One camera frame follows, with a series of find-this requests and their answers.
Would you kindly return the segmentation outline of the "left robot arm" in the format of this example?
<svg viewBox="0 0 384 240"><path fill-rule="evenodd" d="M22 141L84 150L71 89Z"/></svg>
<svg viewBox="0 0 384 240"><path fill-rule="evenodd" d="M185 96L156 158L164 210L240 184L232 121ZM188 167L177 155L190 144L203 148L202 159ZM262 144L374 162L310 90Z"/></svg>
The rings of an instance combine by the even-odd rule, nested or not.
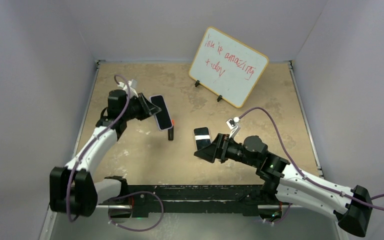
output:
<svg viewBox="0 0 384 240"><path fill-rule="evenodd" d="M89 217L103 197L95 187L92 174L103 157L121 138L127 122L145 120L162 109L142 93L129 89L112 90L107 107L101 111L95 129L85 146L63 167L54 167L49 174L49 206L53 212L65 213L69 222Z"/></svg>

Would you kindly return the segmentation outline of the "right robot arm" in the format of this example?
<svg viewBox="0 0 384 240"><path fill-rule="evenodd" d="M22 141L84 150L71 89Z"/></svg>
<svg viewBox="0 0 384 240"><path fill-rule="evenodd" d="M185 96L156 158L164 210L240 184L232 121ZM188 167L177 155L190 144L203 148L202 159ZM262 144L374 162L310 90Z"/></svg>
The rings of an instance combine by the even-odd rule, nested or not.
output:
<svg viewBox="0 0 384 240"><path fill-rule="evenodd" d="M372 207L369 191L360 185L342 186L317 177L268 150L259 136L242 143L219 133L212 143L194 152L194 156L214 163L233 160L256 169L264 180L260 196L268 204L276 200L298 205L337 221L345 232L365 237Z"/></svg>

